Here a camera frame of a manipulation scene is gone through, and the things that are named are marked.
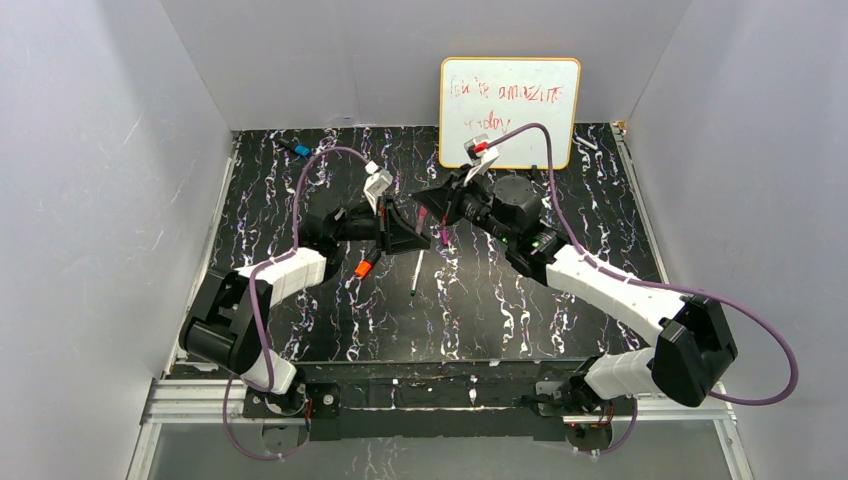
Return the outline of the white green pen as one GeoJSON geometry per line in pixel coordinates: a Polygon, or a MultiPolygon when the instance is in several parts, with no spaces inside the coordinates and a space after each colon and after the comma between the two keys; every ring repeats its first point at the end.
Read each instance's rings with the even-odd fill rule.
{"type": "Polygon", "coordinates": [[[417,260],[416,260],[416,263],[415,263],[415,269],[413,271],[411,286],[410,286],[410,295],[413,296],[413,297],[417,293],[420,273],[421,273],[422,264],[423,264],[424,253],[425,253],[424,250],[420,250],[418,252],[417,260]]]}

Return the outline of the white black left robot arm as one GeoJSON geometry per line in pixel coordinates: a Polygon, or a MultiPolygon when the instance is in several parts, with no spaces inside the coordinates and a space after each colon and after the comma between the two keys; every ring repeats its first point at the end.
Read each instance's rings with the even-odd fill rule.
{"type": "Polygon", "coordinates": [[[398,211],[393,198],[375,205],[338,207],[323,217],[309,215],[298,228],[296,249],[260,264],[205,274],[178,336],[190,355],[236,375],[249,386],[284,395],[296,367],[272,351],[267,333],[270,310],[292,295],[331,280],[345,258],[345,242],[370,241],[372,249],[355,270],[368,275],[384,255],[426,250],[431,239],[398,211]]]}

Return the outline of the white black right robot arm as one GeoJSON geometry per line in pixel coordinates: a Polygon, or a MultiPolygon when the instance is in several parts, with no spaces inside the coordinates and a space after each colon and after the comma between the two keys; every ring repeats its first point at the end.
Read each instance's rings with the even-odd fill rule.
{"type": "Polygon", "coordinates": [[[542,220],[542,199],[526,178],[507,176],[488,187],[454,172],[411,197],[446,226],[469,221],[505,245],[520,275],[577,297],[647,342],[637,351],[588,359],[562,388],[570,409],[590,412],[639,394],[698,407],[738,355],[717,301],[640,286],[636,277],[579,253],[565,233],[542,220]]]}

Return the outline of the pink white pen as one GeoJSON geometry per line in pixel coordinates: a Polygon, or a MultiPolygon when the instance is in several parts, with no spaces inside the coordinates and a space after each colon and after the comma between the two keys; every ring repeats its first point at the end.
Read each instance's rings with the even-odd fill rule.
{"type": "Polygon", "coordinates": [[[416,221],[416,232],[421,234],[424,231],[426,218],[428,215],[428,211],[424,206],[419,208],[417,221],[416,221]]]}

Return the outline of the black orange highlighter pen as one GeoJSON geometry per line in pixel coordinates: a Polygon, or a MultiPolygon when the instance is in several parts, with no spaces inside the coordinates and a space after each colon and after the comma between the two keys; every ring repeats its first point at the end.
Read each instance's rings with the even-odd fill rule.
{"type": "Polygon", "coordinates": [[[354,274],[357,278],[363,279],[368,276],[368,274],[372,271],[374,266],[378,263],[382,256],[382,252],[378,248],[372,248],[368,251],[368,253],[364,256],[364,258],[357,265],[354,274]]]}

